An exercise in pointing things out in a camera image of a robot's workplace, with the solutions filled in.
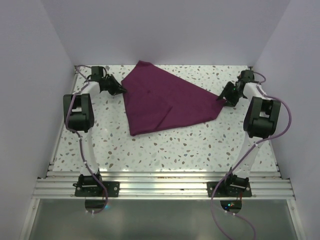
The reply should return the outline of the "purple cloth mat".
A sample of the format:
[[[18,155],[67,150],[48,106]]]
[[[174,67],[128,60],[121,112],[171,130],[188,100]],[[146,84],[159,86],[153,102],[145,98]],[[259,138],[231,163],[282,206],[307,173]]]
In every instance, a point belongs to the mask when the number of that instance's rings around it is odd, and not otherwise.
[[[122,80],[131,136],[215,120],[225,100],[150,62],[139,61]]]

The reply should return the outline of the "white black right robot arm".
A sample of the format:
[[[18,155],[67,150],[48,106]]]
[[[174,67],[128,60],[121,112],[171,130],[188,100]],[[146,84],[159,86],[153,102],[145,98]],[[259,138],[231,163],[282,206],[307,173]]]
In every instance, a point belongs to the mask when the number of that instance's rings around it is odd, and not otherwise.
[[[235,107],[241,98],[250,101],[243,121],[244,141],[239,156],[217,187],[227,196],[235,196],[249,188],[249,176],[256,156],[277,128],[281,102],[258,90],[260,85],[255,80],[254,71],[243,70],[237,82],[229,81],[218,97],[219,101],[225,100],[227,107]]]

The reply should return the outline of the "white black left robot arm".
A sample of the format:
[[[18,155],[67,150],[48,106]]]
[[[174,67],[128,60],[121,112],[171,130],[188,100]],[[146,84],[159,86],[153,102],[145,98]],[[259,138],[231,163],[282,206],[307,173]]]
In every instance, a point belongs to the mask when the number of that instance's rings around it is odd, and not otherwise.
[[[86,188],[87,192],[96,197],[103,193],[104,184],[93,149],[92,130],[95,116],[92,99],[102,92],[116,96],[126,93],[127,90],[104,66],[88,66],[91,70],[89,76],[80,72],[81,67],[85,65],[78,65],[75,70],[84,77],[84,84],[77,92],[63,96],[63,117],[65,128],[79,138],[82,167],[74,186],[78,190]]]

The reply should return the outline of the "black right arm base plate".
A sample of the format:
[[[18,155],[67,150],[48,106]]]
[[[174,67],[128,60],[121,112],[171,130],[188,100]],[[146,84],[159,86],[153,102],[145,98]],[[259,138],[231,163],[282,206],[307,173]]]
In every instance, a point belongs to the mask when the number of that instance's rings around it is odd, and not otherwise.
[[[206,183],[206,190],[208,197],[212,197],[212,194],[219,182],[218,181],[208,181]],[[237,198],[237,197],[252,197],[252,190],[250,183],[245,188],[239,188],[235,186],[226,186],[224,182],[222,182],[217,190],[214,192],[215,198]]]

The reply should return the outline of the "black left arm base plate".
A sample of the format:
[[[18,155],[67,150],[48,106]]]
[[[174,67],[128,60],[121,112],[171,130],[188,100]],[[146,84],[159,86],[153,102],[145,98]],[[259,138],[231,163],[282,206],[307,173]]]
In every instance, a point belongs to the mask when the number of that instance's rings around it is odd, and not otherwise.
[[[107,196],[112,198],[117,198],[120,191],[120,182],[118,181],[104,181],[104,187],[107,190]],[[76,197],[105,197],[104,189],[98,185],[87,185],[79,186],[76,183],[73,184],[75,187],[74,195]]]

